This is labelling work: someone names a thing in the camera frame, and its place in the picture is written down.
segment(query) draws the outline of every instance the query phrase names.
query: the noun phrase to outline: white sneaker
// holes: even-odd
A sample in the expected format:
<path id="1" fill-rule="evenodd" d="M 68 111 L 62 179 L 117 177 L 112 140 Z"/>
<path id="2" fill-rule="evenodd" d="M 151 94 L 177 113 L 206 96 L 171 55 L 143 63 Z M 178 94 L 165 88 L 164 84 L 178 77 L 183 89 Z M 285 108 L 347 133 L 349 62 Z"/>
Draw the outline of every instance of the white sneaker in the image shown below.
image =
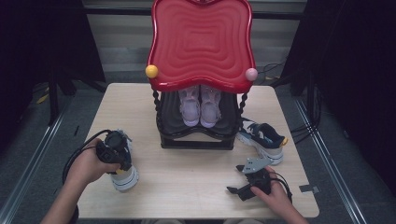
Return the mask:
<path id="1" fill-rule="evenodd" d="M 178 97 L 180 98 L 180 113 L 184 123 L 189 127 L 197 125 L 200 118 L 198 86 L 191 86 L 178 91 Z"/>
<path id="2" fill-rule="evenodd" d="M 221 91 L 202 85 L 201 99 L 201 124 L 206 128 L 212 128 L 221 118 L 219 110 Z"/>

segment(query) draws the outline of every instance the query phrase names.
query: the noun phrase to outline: shoe sole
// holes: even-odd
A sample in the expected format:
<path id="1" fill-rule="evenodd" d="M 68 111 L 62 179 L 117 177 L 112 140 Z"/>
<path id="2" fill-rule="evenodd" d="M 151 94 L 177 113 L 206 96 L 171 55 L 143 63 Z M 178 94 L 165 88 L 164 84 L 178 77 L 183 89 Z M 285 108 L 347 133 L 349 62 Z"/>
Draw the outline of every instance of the shoe sole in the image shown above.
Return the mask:
<path id="1" fill-rule="evenodd" d="M 270 159 L 273 162 L 272 165 L 278 165 L 283 161 L 283 150 L 282 150 L 283 145 L 279 148 L 271 148 L 271 149 L 262 147 L 262 145 L 251 139 L 248 133 L 237 133 L 236 138 L 247 146 L 255 147 L 257 154 L 259 154 L 259 157 L 260 158 L 266 157 Z"/>

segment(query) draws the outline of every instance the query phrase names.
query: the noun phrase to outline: red wavy tray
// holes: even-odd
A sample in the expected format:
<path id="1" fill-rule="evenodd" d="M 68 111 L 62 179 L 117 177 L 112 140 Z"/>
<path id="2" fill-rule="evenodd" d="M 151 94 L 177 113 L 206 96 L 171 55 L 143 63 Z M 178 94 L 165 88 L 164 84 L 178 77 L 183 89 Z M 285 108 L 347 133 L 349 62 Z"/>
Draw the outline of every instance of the red wavy tray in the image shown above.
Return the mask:
<path id="1" fill-rule="evenodd" d="M 248 92 L 255 68 L 250 46 L 251 8 L 246 0 L 156 0 L 148 65 L 159 73 L 157 91 L 206 84 L 232 93 Z"/>

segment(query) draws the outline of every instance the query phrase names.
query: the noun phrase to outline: robotic hand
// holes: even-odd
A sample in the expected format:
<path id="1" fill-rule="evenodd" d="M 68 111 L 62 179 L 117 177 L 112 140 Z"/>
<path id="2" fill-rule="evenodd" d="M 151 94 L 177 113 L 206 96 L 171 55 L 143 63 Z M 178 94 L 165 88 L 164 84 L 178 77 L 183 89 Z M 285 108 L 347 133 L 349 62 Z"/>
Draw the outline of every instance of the robotic hand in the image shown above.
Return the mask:
<path id="1" fill-rule="evenodd" d="M 248 184 L 240 189 L 227 187 L 228 191 L 232 194 L 237 194 L 242 201 L 250 199 L 256 196 L 251 190 L 250 187 L 255 186 L 261 189 L 264 193 L 270 194 L 271 193 L 271 181 L 279 181 L 286 189 L 288 193 L 288 197 L 291 201 L 291 192 L 286 180 L 282 177 L 273 178 L 270 176 L 270 173 L 265 169 L 267 165 L 270 165 L 272 162 L 267 159 L 252 159 L 247 158 L 247 163 L 245 165 L 237 165 L 236 169 L 239 172 L 242 172 L 247 177 Z"/>
<path id="2" fill-rule="evenodd" d="M 105 141 L 96 146 L 96 155 L 100 161 L 119 163 L 121 170 L 128 171 L 132 167 L 131 143 L 132 140 L 122 130 L 113 131 L 106 136 Z"/>
<path id="3" fill-rule="evenodd" d="M 105 163 L 120 164 L 119 170 L 109 173 L 114 188 L 123 191 L 133 187 L 137 183 L 139 174 L 132 164 L 132 140 L 120 129 L 116 131 L 103 130 L 95 134 L 79 147 L 64 166 L 63 181 L 66 180 L 71 165 L 78 155 L 84 151 L 85 146 L 102 133 L 107 133 L 107 136 L 105 141 L 99 142 L 99 144 L 96 145 L 96 155 L 98 159 Z"/>

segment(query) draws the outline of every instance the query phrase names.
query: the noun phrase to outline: black sneaker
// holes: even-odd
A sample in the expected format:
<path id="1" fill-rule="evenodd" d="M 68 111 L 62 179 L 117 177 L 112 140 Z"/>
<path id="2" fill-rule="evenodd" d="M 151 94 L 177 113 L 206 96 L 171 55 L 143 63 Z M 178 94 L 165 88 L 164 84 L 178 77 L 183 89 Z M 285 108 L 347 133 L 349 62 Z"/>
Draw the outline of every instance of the black sneaker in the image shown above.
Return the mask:
<path id="1" fill-rule="evenodd" d="M 261 158 L 267 157 L 277 165 L 283 161 L 283 146 L 288 143 L 288 138 L 277 134 L 276 130 L 267 123 L 256 123 L 250 119 L 242 118 L 243 127 L 236 135 L 245 145 L 256 148 Z"/>

